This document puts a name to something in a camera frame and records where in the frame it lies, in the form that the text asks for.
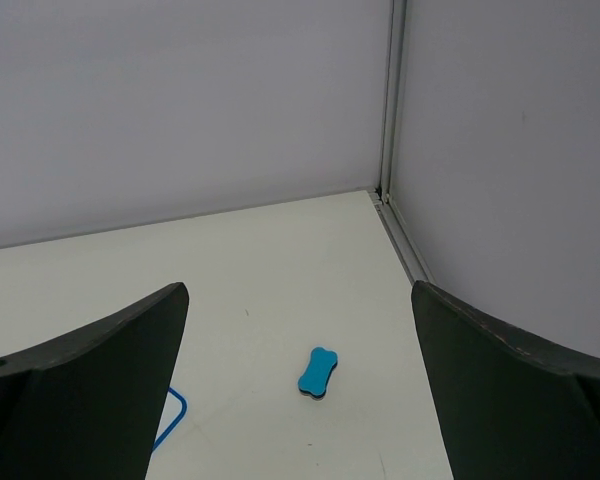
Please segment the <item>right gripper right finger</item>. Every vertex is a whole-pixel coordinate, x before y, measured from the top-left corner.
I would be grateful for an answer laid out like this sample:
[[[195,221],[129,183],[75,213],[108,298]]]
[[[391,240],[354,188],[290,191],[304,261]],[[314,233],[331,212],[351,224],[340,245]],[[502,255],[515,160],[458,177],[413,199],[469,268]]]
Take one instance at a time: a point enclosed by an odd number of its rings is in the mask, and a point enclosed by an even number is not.
[[[411,293],[456,479],[600,479],[600,359],[424,281]]]

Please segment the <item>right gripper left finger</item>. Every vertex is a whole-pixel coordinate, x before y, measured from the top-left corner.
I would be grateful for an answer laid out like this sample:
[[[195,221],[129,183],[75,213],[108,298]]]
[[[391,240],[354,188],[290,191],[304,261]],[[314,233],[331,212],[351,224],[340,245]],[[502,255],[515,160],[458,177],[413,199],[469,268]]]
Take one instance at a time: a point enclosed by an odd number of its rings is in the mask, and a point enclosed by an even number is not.
[[[0,357],[0,479],[143,479],[189,293],[123,310]]]

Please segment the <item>blue foam whiteboard eraser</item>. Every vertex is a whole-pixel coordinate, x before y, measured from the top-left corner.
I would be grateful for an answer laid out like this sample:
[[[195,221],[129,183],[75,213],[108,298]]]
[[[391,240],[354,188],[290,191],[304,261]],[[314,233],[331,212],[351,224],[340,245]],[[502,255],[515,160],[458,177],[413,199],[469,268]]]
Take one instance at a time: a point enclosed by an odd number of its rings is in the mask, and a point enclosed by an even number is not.
[[[330,377],[338,365],[335,351],[324,347],[315,347],[309,354],[309,360],[297,381],[299,392],[315,400],[322,399],[328,389]]]

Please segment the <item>blue-framed small whiteboard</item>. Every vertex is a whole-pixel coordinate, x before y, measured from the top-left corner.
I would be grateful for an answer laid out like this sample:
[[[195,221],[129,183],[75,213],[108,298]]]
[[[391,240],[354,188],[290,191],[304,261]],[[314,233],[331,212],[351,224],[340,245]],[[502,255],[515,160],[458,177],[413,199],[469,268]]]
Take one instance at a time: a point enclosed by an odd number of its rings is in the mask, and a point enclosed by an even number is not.
[[[186,398],[173,387],[167,392],[158,431],[152,450],[158,449],[186,416],[188,403]]]

